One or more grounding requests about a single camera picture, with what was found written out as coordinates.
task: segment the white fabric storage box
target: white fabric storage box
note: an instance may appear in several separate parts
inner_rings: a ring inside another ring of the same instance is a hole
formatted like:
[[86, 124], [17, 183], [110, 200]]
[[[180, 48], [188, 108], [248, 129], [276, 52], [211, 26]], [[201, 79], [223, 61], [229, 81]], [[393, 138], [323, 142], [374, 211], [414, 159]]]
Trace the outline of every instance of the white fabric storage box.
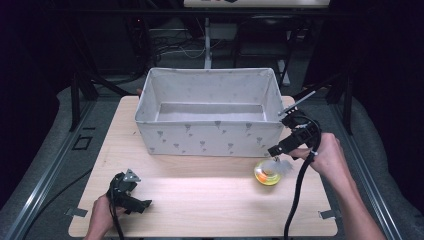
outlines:
[[135, 120], [150, 154], [266, 157], [283, 109], [269, 68], [152, 68]]

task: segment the human hand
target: human hand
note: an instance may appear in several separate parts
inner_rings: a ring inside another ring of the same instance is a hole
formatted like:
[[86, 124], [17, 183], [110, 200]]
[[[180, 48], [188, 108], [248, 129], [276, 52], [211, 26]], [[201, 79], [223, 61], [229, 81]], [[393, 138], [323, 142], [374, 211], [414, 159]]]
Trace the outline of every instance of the human hand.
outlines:
[[[298, 148], [289, 153], [292, 157], [306, 159], [310, 149]], [[322, 133], [321, 144], [317, 150], [311, 167], [324, 176], [335, 190], [342, 190], [346, 184], [352, 184], [353, 179], [346, 163], [340, 141], [332, 133]]]
[[[116, 207], [116, 215], [121, 216], [125, 208]], [[106, 195], [100, 196], [93, 204], [86, 240], [102, 239], [103, 236], [113, 227], [113, 219], [110, 213], [110, 203]]]

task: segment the wooden table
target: wooden table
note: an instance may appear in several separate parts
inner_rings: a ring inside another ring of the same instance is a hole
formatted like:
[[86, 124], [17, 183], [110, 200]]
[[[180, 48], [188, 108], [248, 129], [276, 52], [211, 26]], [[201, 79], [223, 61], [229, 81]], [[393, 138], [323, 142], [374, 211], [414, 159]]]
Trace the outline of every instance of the wooden table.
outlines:
[[[283, 97], [286, 106], [293, 103]], [[141, 182], [132, 191], [153, 200], [143, 214], [120, 218], [126, 237], [270, 237], [282, 236], [302, 160], [288, 160], [293, 170], [274, 186], [260, 184], [253, 174], [260, 158], [149, 155], [134, 120], [137, 97], [122, 98], [100, 150], [69, 234], [86, 234], [94, 200], [104, 194], [115, 174], [132, 169]], [[284, 130], [282, 137], [289, 130]], [[290, 236], [333, 236], [333, 219], [318, 211], [330, 209], [320, 176], [308, 169]], [[115, 230], [108, 233], [117, 236]]]
[[329, 4], [330, 0], [184, 0], [185, 7], [196, 8], [327, 8]]

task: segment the black cable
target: black cable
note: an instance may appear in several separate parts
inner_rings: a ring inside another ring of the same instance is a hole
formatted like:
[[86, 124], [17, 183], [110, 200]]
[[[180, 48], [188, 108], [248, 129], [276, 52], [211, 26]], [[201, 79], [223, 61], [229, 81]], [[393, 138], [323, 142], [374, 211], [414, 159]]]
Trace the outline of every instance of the black cable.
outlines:
[[71, 187], [72, 185], [74, 185], [76, 182], [78, 182], [79, 180], [81, 180], [83, 177], [85, 177], [87, 174], [89, 174], [91, 171], [93, 170], [93, 168], [90, 168], [89, 170], [87, 170], [84, 174], [82, 174], [80, 177], [78, 177], [77, 179], [75, 179], [74, 181], [72, 181], [71, 183], [69, 183], [66, 187], [64, 187], [61, 191], [59, 191], [55, 196], [53, 196], [52, 199], [50, 199], [50, 201], [48, 201], [46, 203], [46, 205], [44, 205], [43, 208], [41, 208], [40, 211], [38, 211], [37, 215], [35, 215], [34, 219], [31, 221], [31, 224], [29, 225], [29, 227], [27, 228], [27, 230], [25, 231], [24, 236], [22, 237], [22, 239], [25, 239], [29, 233], [29, 230], [31, 230], [31, 227], [34, 225], [34, 223], [37, 221], [37, 219], [41, 216], [41, 214], [47, 209], [47, 207], [54, 201], [56, 200], [56, 198], [58, 198], [64, 191], [66, 191], [69, 187]]
[[112, 220], [113, 220], [113, 224], [115, 225], [116, 231], [118, 232], [119, 235], [119, 239], [124, 240], [124, 233], [122, 232], [122, 228], [121, 228], [121, 224], [119, 223], [119, 219], [118, 216], [116, 214], [116, 206], [115, 206], [115, 189], [117, 188], [116, 185], [116, 181], [114, 181], [114, 184], [110, 186], [110, 202], [109, 202], [109, 211], [110, 214], [112, 215]]
[[107, 81], [114, 84], [115, 86], [117, 86], [117, 85], [121, 85], [121, 84], [124, 84], [124, 83], [134, 82], [135, 80], [139, 79], [143, 75], [146, 75], [146, 73], [147, 73], [147, 67], [146, 67], [146, 69], [142, 70], [141, 72], [131, 74], [131, 76], [129, 76], [128, 78], [119, 79], [119, 80], [110, 80], [109, 79]]
[[297, 117], [307, 119], [310, 122], [312, 122], [313, 124], [315, 124], [315, 126], [318, 128], [318, 134], [317, 134], [317, 139], [316, 139], [316, 142], [314, 144], [314, 147], [312, 148], [308, 157], [303, 162], [302, 167], [299, 170], [299, 174], [297, 175], [296, 189], [295, 189], [295, 193], [294, 193], [292, 207], [291, 207], [290, 213], [287, 217], [286, 224], [284, 226], [284, 240], [289, 239], [289, 228], [290, 228], [291, 221], [293, 220], [294, 214], [296, 213], [297, 206], [299, 205], [300, 191], [301, 191], [301, 188], [302, 188], [302, 182], [303, 182], [303, 178], [305, 176], [306, 170], [308, 169], [309, 165], [314, 161], [315, 153], [317, 152], [318, 147], [321, 144], [321, 130], [320, 130], [318, 123], [315, 122], [314, 120], [306, 117], [306, 116], [297, 116]]
[[161, 45], [162, 46], [167, 46], [167, 45], [184, 45], [184, 44], [187, 44], [187, 43], [193, 43], [193, 42], [199, 42], [199, 44], [201, 43], [201, 41], [200, 40], [196, 40], [196, 39], [193, 39], [193, 38], [180, 38], [180, 37], [177, 37], [177, 35], [175, 35], [175, 36], [171, 36], [171, 37], [163, 37], [163, 36], [159, 36], [159, 37], [154, 37], [153, 38], [153, 46], [154, 47], [160, 47]]
[[198, 45], [203, 47], [203, 44], [196, 39], [185, 39], [183, 41], [179, 41], [179, 42], [175, 42], [175, 43], [169, 43], [166, 39], [165, 42], [162, 43], [157, 43], [155, 47], [155, 52], [157, 52], [156, 54], [162, 54], [162, 53], [166, 53], [167, 51], [169, 51], [170, 49], [181, 49], [181, 48], [187, 48], [191, 45]]

